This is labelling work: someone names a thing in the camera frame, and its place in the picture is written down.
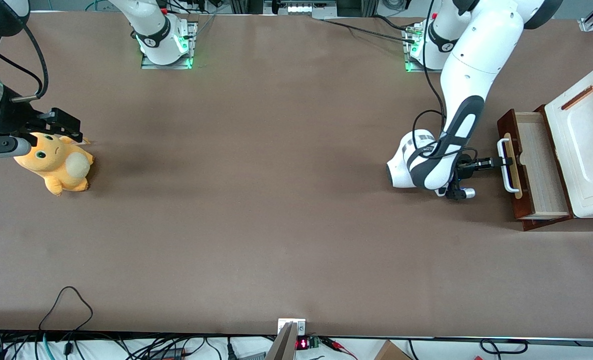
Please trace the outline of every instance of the stuffed toy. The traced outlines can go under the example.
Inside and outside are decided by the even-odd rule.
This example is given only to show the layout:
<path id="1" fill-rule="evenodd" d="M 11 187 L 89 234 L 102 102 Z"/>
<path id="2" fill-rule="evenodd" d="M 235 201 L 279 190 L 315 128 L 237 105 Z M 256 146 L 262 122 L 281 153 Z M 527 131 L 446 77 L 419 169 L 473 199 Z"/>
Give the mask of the stuffed toy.
<path id="1" fill-rule="evenodd" d="M 86 175 L 95 157 L 74 145 L 67 136 L 32 132 L 37 139 L 29 153 L 14 159 L 25 169 L 45 180 L 45 187 L 56 196 L 66 191 L 82 192 L 89 187 Z"/>

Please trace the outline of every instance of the cabinet handle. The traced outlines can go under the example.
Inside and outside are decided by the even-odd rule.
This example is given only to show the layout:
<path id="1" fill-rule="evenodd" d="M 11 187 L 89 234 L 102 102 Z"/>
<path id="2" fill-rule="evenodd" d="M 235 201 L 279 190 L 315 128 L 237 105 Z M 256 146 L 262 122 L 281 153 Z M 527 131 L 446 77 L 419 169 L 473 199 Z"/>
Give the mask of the cabinet handle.
<path id="1" fill-rule="evenodd" d="M 503 143 L 505 142 L 509 142 L 510 139 L 503 137 L 502 139 L 500 139 L 497 142 L 497 150 L 498 150 L 498 155 L 502 158 L 505 158 L 505 150 L 503 149 Z M 510 183 L 510 173 L 508 171 L 508 167 L 507 166 L 501 166 L 500 167 L 500 172 L 503 175 L 503 187 L 505 187 L 505 190 L 509 193 L 518 193 L 519 189 L 515 189 L 514 187 L 512 187 L 511 183 Z"/>

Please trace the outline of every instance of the red wire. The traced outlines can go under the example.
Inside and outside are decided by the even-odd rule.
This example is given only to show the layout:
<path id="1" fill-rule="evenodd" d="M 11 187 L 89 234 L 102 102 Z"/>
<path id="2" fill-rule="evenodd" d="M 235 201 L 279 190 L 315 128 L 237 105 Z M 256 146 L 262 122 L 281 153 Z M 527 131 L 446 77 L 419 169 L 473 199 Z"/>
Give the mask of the red wire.
<path id="1" fill-rule="evenodd" d="M 358 358 L 357 358 L 357 357 L 356 357 L 356 356 L 355 356 L 353 353 L 351 353 L 351 352 L 350 352 L 348 349 L 346 349 L 346 348 L 340 349 L 340 351 L 341 351 L 343 354 L 347 354 L 347 355 L 351 356 L 352 358 L 354 358 L 354 360 L 359 360 L 359 359 L 358 359 Z"/>
<path id="2" fill-rule="evenodd" d="M 351 351 L 346 349 L 345 346 L 343 346 L 342 344 L 339 344 L 338 342 L 333 341 L 332 346 L 335 347 L 338 351 L 342 352 L 343 354 L 347 354 L 347 355 L 351 356 L 352 358 L 354 358 L 354 360 L 359 360 L 353 353 L 351 353 Z"/>

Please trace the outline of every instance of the table surface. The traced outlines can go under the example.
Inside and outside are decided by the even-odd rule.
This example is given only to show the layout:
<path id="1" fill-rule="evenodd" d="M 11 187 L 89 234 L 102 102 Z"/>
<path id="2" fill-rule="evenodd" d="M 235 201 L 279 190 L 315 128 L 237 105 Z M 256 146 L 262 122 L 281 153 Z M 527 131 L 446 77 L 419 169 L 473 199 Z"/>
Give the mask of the table surface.
<path id="1" fill-rule="evenodd" d="M 29 25 L 50 76 L 34 107 L 81 119 L 97 163 L 89 191 L 57 198 L 0 160 L 0 329 L 35 329 L 73 285 L 94 309 L 88 330 L 272 333 L 303 317 L 328 335 L 593 338 L 593 232 L 521 232 L 496 171 L 464 182 L 477 196 L 458 203 L 390 187 L 386 161 L 437 106 L 397 41 L 217 16 L 194 69 L 141 70 L 121 14 Z M 0 51 L 39 71 L 23 34 Z M 592 69 L 593 32 L 575 21 L 525 32 L 471 144 L 493 155 L 502 114 Z M 68 293 L 46 327 L 85 317 Z"/>

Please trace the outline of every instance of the wooden drawer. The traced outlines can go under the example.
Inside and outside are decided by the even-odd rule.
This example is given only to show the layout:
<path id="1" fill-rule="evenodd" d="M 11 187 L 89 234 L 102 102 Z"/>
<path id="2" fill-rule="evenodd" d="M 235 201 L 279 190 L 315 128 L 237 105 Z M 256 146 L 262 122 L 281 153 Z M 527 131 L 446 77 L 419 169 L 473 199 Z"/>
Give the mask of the wooden drawer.
<path id="1" fill-rule="evenodd" d="M 507 157 L 514 164 L 509 169 L 514 217 L 523 224 L 523 230 L 567 221 L 574 217 L 566 183 L 548 118 L 543 107 L 534 112 L 509 110 L 497 121 L 498 136 L 504 142 Z"/>

